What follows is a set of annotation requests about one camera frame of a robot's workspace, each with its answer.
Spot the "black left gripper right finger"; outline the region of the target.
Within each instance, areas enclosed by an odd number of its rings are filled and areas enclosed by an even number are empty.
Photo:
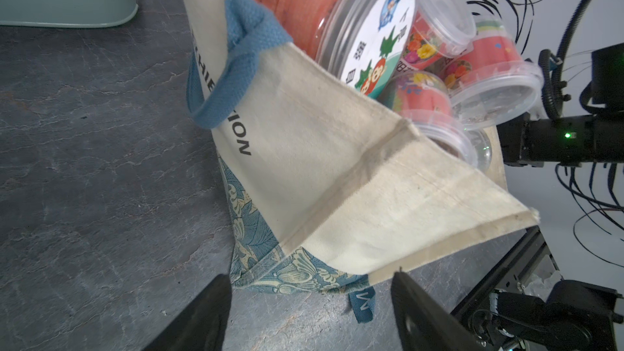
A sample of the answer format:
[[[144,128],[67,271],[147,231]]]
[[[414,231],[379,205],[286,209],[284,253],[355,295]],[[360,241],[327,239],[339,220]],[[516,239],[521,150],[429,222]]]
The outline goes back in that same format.
[[[409,274],[403,271],[394,273],[391,297],[398,336],[404,351],[461,351],[483,348]]]

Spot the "clear lid red seed jar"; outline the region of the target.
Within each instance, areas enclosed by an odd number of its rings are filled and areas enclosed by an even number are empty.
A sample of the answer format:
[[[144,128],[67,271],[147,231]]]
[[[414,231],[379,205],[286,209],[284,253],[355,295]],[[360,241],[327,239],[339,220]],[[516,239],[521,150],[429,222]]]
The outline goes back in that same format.
[[[401,61],[424,70],[440,59],[454,59],[476,36],[466,0],[417,0],[418,10]]]

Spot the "red bee label seed jar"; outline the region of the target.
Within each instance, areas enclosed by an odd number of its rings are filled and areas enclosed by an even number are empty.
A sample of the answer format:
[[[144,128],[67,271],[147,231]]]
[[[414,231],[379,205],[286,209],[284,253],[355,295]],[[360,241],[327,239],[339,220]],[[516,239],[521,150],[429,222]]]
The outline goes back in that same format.
[[[440,78],[426,71],[398,74],[388,82],[381,101],[447,153],[477,165],[475,148],[453,115],[448,89]]]

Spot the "cream canvas bag blue handles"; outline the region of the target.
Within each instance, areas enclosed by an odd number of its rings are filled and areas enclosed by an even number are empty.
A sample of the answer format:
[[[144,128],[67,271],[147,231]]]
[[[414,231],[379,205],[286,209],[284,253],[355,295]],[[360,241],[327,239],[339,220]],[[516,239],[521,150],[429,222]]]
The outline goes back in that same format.
[[[346,294],[357,321],[376,284],[535,226],[536,211],[358,94],[253,0],[184,0],[187,106],[224,178],[236,289]]]

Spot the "large radish label seed jar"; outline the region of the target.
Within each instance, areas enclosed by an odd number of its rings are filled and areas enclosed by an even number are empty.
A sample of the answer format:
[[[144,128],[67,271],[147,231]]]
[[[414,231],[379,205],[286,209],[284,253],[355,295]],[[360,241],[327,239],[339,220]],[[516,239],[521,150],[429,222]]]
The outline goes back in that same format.
[[[342,83],[378,98],[394,73],[417,0],[254,0]]]

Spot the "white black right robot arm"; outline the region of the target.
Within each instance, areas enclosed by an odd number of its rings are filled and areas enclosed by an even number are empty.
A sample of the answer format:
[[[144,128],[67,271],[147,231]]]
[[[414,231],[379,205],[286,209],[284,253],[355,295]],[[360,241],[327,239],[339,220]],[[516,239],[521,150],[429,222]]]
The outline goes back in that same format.
[[[579,96],[585,115],[563,116],[567,83],[563,65],[575,31],[591,0],[581,0],[563,34],[557,53],[542,50],[538,66],[544,76],[541,100],[547,114],[532,120],[528,113],[498,125],[504,164],[511,167],[541,167],[560,163],[578,167],[582,163],[623,161],[623,45],[591,53],[591,81]]]

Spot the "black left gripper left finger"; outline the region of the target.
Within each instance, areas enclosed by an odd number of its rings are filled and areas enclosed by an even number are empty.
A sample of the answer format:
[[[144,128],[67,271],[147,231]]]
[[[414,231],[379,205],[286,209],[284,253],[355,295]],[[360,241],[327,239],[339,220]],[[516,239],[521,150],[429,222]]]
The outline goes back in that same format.
[[[232,306],[228,275],[217,275],[143,350],[222,350]]]

